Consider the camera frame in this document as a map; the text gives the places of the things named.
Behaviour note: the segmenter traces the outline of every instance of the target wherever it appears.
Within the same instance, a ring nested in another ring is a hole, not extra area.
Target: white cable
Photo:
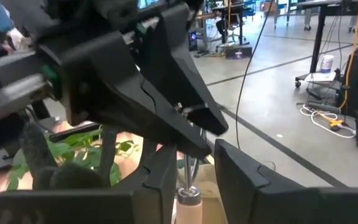
[[[345,136],[345,135],[342,135],[342,134],[338,134],[335,131],[330,130],[329,128],[324,127],[323,125],[319,124],[318,122],[316,122],[314,120],[314,117],[319,116],[319,115],[324,115],[324,116],[326,116],[328,118],[331,118],[332,120],[337,120],[338,116],[336,114],[334,114],[334,113],[329,113],[329,112],[326,112],[326,111],[320,111],[319,112],[319,111],[307,108],[305,105],[303,105],[302,108],[300,109],[300,113],[305,115],[305,116],[309,116],[311,122],[314,125],[319,126],[320,128],[323,128],[324,130],[326,130],[326,131],[328,131],[328,132],[330,132],[332,134],[335,134],[336,136],[339,136],[341,138],[346,138],[346,139],[351,139],[351,138],[354,138],[356,136],[356,131],[353,130],[352,128],[350,128],[350,127],[343,126],[341,124],[338,125],[339,128],[346,129],[346,130],[348,130],[348,131],[350,131],[352,133],[350,136]]]

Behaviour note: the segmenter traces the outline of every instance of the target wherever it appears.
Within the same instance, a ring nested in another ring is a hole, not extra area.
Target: white container
[[[321,73],[330,73],[333,67],[334,56],[333,55],[324,55],[323,61],[321,62]]]

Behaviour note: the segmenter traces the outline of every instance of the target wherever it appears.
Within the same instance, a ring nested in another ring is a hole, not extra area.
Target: desk
[[[233,4],[230,6],[231,9],[240,9],[240,45],[242,45],[242,25],[243,25],[243,22],[242,22],[242,12],[243,12],[243,7],[244,7],[244,3],[242,4]],[[222,19],[225,21],[225,27],[226,27],[226,14],[228,13],[229,11],[229,6],[221,6],[221,7],[214,7],[214,8],[211,8],[211,10],[213,12],[220,12],[222,14]],[[225,35],[222,35],[222,44],[225,44],[226,43],[226,37]]]
[[[316,31],[316,39],[314,40],[313,56],[311,58],[310,73],[316,72],[319,52],[321,47],[321,39],[323,38],[323,29],[326,16],[354,16],[358,12],[358,0],[352,0],[350,7],[344,12],[341,12],[342,0],[311,0],[307,2],[298,3],[296,6],[302,9],[311,9],[313,7],[320,7],[320,14],[318,17],[318,26]],[[295,86],[299,87],[299,80],[304,80],[307,75],[295,78]]]

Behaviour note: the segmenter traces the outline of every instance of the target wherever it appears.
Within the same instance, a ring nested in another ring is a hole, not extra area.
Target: green plant
[[[101,158],[100,144],[93,144],[95,136],[100,136],[101,129],[88,133],[73,134],[62,142],[51,142],[46,137],[48,147],[58,164],[75,162],[89,169],[97,169]],[[129,149],[137,147],[133,141],[116,143],[116,155],[126,153]],[[16,190],[19,179],[29,171],[22,150],[20,149],[14,157],[11,173],[9,175],[8,190]],[[110,183],[114,185],[121,180],[121,173],[118,165],[113,164],[110,170]]]

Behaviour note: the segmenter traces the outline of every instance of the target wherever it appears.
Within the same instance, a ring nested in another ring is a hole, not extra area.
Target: gray floor
[[[296,107],[296,103],[307,99],[306,84],[303,83],[300,89],[296,89],[294,78],[308,73],[310,68],[317,17],[312,18],[310,32],[303,31],[303,16],[291,17],[288,27],[284,19],[279,18],[277,30],[273,28],[273,20],[268,20],[250,65],[250,74],[241,96],[239,116],[343,184],[358,187],[358,148],[355,140],[339,138],[313,125]],[[333,17],[327,18],[324,40],[333,20]],[[354,35],[347,33],[349,21],[350,17],[343,17],[338,32],[338,19],[331,42],[326,44],[326,48],[331,50],[329,54],[335,56],[335,68],[340,65],[340,54],[344,63],[352,51]],[[244,25],[244,35],[252,46],[255,45],[262,22],[256,16],[254,21],[249,19]],[[249,60],[194,60],[215,100],[235,113],[242,75]],[[64,114],[63,108],[55,103],[48,101],[48,106],[53,114]],[[226,114],[225,117],[230,129],[221,138],[237,145],[235,120]],[[208,137],[212,141],[215,139],[214,136]],[[242,124],[239,124],[239,137],[242,151],[260,162],[273,162],[277,172],[308,187],[330,186],[327,181]]]

